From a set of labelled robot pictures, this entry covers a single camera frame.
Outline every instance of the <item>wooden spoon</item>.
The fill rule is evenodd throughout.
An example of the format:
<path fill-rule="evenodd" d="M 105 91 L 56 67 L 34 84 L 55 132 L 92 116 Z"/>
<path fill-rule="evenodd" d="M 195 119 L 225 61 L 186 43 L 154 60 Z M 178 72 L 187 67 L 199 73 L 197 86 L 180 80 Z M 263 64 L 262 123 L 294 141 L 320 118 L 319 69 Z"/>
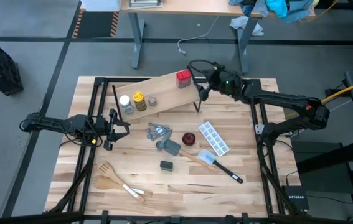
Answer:
<path fill-rule="evenodd" d="M 108 177 L 105 176 L 97 176 L 93 179 L 93 186 L 95 186 L 97 189 L 120 189 L 120 190 L 124 190 L 124 188 L 122 187 L 121 184 L 114 182 L 113 180 L 111 180 Z M 151 197 L 153 196 L 152 192 L 149 192 L 147 190 L 139 190 L 139 189 L 134 189 L 131 187 L 131 189 L 133 191 L 135 191 L 138 194 L 147 196 L 147 197 Z"/>
<path fill-rule="evenodd" d="M 120 185 L 122 185 L 122 187 L 128 191 L 131 195 L 133 195 L 137 201 L 139 201 L 140 203 L 144 203 L 144 198 L 140 195 L 138 195 L 135 191 L 133 191 L 129 186 L 127 186 L 125 184 L 125 182 L 123 182 L 114 172 L 113 167 L 111 166 L 110 163 L 108 162 L 102 162 L 101 164 L 99 164 L 99 172 L 101 175 L 110 178 L 111 180 L 113 180 L 114 182 L 119 183 Z"/>

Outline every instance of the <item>yellow cable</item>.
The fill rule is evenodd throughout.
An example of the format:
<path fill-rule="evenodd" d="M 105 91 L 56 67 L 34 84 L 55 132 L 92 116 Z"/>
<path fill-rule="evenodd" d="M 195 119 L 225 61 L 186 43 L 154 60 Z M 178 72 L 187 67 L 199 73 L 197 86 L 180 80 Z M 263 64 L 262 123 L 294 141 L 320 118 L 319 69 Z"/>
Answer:
<path fill-rule="evenodd" d="M 337 92 L 337 93 L 334 93 L 333 95 L 331 95 L 331 96 L 329 96 L 329 97 L 327 97 L 327 98 L 325 98 L 325 99 L 323 99 L 323 100 L 321 100 L 321 103 L 322 103 L 322 104 L 325 104 L 325 103 L 327 103 L 328 101 L 330 101 L 331 99 L 335 98 L 336 96 L 339 96 L 339 95 L 341 95 L 341 94 L 343 94 L 343 93 L 345 93 L 345 92 L 347 92 L 347 91 L 351 91 L 351 90 L 353 90 L 353 85 L 350 86 L 350 87 L 348 87 L 348 88 L 345 88 L 345 89 L 343 89 L 343 90 L 341 90 L 341 91 L 339 91 L 339 92 Z M 294 115 L 296 115 L 296 114 L 297 114 L 297 113 L 288 114 L 288 115 L 286 115 L 286 118 L 288 118 L 288 117 L 290 117 L 290 116 L 294 116 Z"/>
<path fill-rule="evenodd" d="M 321 17 L 322 15 L 324 15 L 324 13 L 328 12 L 335 4 L 337 4 L 337 2 L 338 2 L 338 0 L 335 0 L 335 1 L 330 5 L 330 7 L 328 7 L 328 9 L 326 9 L 324 12 L 322 12 L 320 15 L 316 16 L 315 18 L 313 18 L 313 19 L 308 19 L 308 20 L 306 20 L 306 21 L 302 21 L 302 20 L 299 20 L 299 21 L 302 22 L 302 23 L 312 22 L 313 20 L 315 20 L 315 19 Z"/>

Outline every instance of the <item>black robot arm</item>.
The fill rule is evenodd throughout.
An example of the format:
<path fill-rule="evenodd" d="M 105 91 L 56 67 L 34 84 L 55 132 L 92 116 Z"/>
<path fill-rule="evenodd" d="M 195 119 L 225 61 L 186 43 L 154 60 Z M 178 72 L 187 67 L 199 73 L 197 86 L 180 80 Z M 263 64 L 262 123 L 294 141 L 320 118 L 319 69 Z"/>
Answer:
<path fill-rule="evenodd" d="M 209 91 L 213 90 L 245 104 L 264 103 L 289 108 L 299 114 L 296 118 L 278 124 L 267 123 L 263 126 L 257 126 L 255 131 L 260 134 L 260 141 L 267 146 L 273 146 L 280 134 L 307 128 L 312 130 L 324 129 L 327 126 L 330 112 L 319 99 L 265 91 L 254 85 L 250 79 L 242 79 L 237 72 L 227 71 L 223 65 L 216 62 L 207 63 L 213 66 L 212 70 L 198 70 L 192 66 L 192 62 L 187 67 L 191 74 L 193 74 L 192 69 L 198 71 L 208 81 L 207 88 L 204 88 L 197 83 L 192 75 L 194 85 L 197 87 L 202 101 L 205 101 L 208 98 Z"/>
<path fill-rule="evenodd" d="M 117 118 L 117 112 L 110 110 L 110 121 L 106 121 L 102 116 L 93 117 L 78 114 L 69 119 L 55 119 L 41 116 L 39 113 L 32 113 L 20 123 L 20 129 L 25 132 L 32 131 L 55 131 L 64 133 L 68 140 L 82 146 L 100 147 L 104 144 L 104 148 L 112 150 L 111 142 L 117 142 L 120 138 L 129 134 L 129 123 L 120 121 Z M 123 126 L 125 133 L 115 133 L 114 125 Z M 101 136 L 106 136 L 106 140 L 102 140 Z"/>

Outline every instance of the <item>white label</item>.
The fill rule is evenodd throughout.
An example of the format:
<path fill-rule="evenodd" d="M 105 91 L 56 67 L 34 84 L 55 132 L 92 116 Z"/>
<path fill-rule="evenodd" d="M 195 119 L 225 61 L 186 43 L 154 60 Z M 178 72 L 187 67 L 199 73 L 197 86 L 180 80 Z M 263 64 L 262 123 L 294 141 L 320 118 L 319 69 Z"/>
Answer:
<path fill-rule="evenodd" d="M 139 190 L 139 189 L 133 189 L 131 188 L 134 192 L 138 193 L 138 194 L 144 194 L 144 191 Z"/>
<path fill-rule="evenodd" d="M 136 198 L 139 197 L 139 195 L 136 192 L 134 192 L 130 187 L 128 187 L 126 184 L 122 185 L 122 187 L 124 187 L 134 197 L 136 197 Z"/>

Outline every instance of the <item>ice cube tray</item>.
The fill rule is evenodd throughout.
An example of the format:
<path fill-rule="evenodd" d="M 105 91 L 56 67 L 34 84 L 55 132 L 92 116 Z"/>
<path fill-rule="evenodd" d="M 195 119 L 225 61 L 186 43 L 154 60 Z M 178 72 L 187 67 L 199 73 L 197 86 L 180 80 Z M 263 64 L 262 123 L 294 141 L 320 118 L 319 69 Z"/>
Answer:
<path fill-rule="evenodd" d="M 215 128 L 211 125 L 211 123 L 209 123 L 209 121 L 204 124 L 201 124 L 199 126 L 199 130 L 204 135 L 209 144 L 212 146 L 216 154 L 218 154 L 218 156 L 222 156 L 230 150 L 225 144 L 224 140 L 215 130 Z"/>

